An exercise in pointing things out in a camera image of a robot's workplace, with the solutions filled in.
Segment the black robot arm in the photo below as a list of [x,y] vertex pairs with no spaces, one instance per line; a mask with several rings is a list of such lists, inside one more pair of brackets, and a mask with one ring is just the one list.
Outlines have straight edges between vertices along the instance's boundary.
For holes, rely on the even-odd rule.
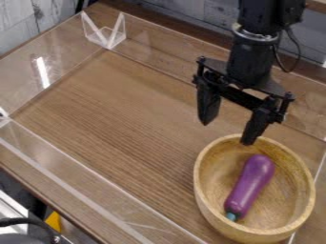
[[226,62],[202,56],[193,83],[198,93],[198,117],[209,124],[221,102],[231,102],[253,112],[241,143],[253,145],[267,126],[286,118],[294,95],[271,77],[282,35],[302,21],[306,0],[238,0],[239,14],[231,27],[233,46]]

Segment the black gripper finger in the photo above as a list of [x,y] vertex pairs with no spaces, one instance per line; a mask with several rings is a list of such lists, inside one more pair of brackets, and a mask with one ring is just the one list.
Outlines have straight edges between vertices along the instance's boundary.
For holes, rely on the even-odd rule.
[[205,81],[198,86],[198,117],[206,126],[218,116],[221,108],[221,94]]
[[241,143],[250,146],[255,143],[258,137],[263,134],[270,124],[270,111],[265,108],[258,108],[253,112],[253,116],[246,124],[245,131],[241,137]]

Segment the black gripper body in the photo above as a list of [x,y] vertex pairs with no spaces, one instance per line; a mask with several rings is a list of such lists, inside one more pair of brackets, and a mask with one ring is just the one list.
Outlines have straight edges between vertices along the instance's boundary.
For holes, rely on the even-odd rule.
[[271,68],[281,62],[278,47],[282,34],[254,34],[245,30],[234,32],[231,54],[223,62],[201,56],[193,83],[205,81],[219,91],[221,100],[229,99],[254,112],[270,111],[270,124],[282,123],[294,95],[274,81]]

